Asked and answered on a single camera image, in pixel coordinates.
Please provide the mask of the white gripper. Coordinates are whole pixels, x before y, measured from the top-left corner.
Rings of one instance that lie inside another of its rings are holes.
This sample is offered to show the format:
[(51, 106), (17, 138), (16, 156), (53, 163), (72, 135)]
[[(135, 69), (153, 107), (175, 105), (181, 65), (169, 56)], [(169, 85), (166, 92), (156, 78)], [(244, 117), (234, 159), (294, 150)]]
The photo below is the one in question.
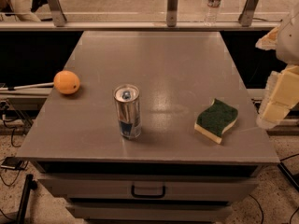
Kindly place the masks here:
[(273, 28), (260, 38), (255, 47), (276, 49), (277, 58), (288, 64), (281, 72), (272, 71), (266, 82), (256, 123), (269, 130), (279, 125), (299, 103), (299, 3), (279, 28)]

